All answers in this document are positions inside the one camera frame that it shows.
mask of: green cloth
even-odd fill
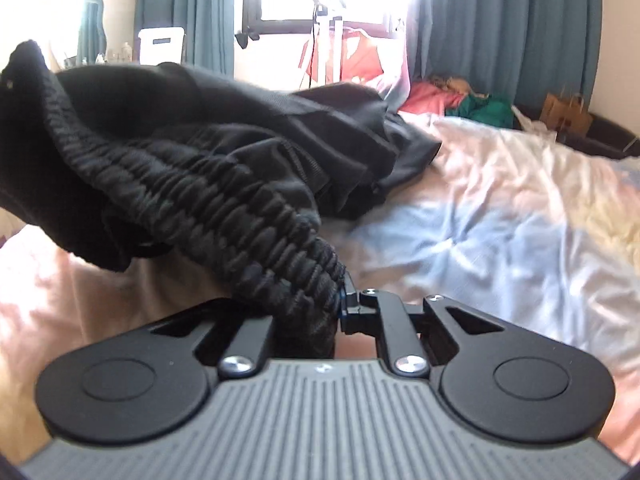
[[[513,128],[513,112],[507,99],[489,95],[477,97],[469,94],[458,108],[445,110],[446,116],[462,117],[496,128]]]

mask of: bag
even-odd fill
[[[513,115],[516,116],[523,132],[541,137],[542,139],[546,139],[549,142],[556,142],[558,133],[549,130],[546,127],[545,123],[543,123],[542,121],[532,121],[528,117],[524,116],[523,113],[515,106],[511,107],[511,111],[513,112]]]
[[[576,94],[570,100],[547,94],[540,120],[550,130],[585,137],[593,117],[584,109],[584,98]]]

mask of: black round pad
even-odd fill
[[[502,363],[495,369],[494,379],[502,391],[523,400],[553,399],[569,385],[564,368],[533,357]]]
[[[156,381],[153,368],[135,359],[109,359],[82,375],[82,389],[94,399],[122,402],[146,393]]]
[[[176,428],[197,412],[208,391],[186,341],[132,332],[53,361],[41,373],[35,397],[52,433],[116,446]]]
[[[524,444],[567,442],[602,427],[615,388],[591,355],[515,327],[460,343],[440,391],[472,426]]]

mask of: pillow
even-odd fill
[[[24,222],[8,211],[0,209],[0,247],[24,227]]]

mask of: wall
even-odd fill
[[[108,48],[132,44],[135,1],[104,0]],[[75,55],[81,12],[82,0],[0,0],[0,70],[15,46],[28,39],[38,42],[50,65],[54,56],[62,62]]]
[[[590,111],[640,136],[640,0],[603,0],[602,42]]]

